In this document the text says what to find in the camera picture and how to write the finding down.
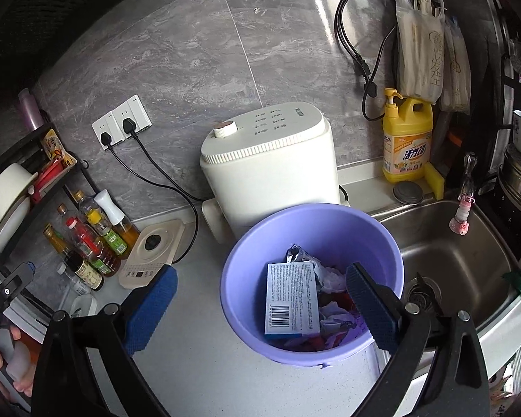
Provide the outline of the left hand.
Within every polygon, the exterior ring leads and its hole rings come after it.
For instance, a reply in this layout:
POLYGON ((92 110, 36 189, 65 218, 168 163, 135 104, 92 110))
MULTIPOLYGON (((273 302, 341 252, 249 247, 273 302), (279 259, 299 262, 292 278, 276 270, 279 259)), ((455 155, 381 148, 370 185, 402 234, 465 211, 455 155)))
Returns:
POLYGON ((0 391, 8 400, 12 401, 11 390, 31 398, 33 395, 33 380, 35 365, 31 359, 31 351, 21 341, 22 333, 19 328, 11 326, 9 328, 12 341, 12 349, 6 346, 6 337, 3 332, 0 335, 2 351, 0 351, 0 372, 4 372, 10 377, 12 383, 5 386, 0 380, 0 391))

